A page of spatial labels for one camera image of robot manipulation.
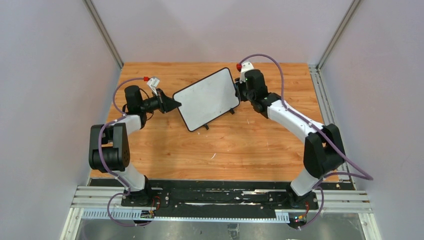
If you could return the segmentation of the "blue black whiteboard eraser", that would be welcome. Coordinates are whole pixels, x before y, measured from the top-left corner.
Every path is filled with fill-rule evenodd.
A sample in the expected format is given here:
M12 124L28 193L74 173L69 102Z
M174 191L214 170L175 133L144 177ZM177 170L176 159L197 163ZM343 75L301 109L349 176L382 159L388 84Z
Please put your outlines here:
M240 96L240 89L239 89L239 85L238 84L234 84L234 89L235 89L235 96L240 100L241 96Z

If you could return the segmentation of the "white whiteboard black frame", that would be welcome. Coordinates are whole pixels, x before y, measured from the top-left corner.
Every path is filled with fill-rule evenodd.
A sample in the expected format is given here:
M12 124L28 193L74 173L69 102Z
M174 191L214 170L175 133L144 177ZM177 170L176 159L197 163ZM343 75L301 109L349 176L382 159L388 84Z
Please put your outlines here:
M189 132L208 124L240 105L230 69L224 67L180 90L172 98Z

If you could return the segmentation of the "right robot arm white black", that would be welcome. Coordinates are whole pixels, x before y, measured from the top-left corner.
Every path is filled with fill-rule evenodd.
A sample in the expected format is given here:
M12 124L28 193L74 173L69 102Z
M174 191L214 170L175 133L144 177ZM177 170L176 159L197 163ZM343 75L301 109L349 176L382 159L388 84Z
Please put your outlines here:
M260 70L242 70L235 88L241 101L249 101L257 113L279 123L304 144L303 169L287 189L291 198L297 200L307 195L325 175L345 163L338 127L307 118L281 96L269 92Z

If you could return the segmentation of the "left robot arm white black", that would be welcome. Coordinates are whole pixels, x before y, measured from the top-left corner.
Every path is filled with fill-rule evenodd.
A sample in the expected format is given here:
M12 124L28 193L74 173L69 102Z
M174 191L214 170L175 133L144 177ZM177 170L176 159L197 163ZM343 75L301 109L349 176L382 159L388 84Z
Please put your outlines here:
M137 85L124 90L126 111L122 116L90 128L88 163L91 169L108 173L124 186L127 197L149 200L153 197L149 179L130 163L129 135L142 130L148 114L165 114L182 104L157 89L152 97L144 99Z

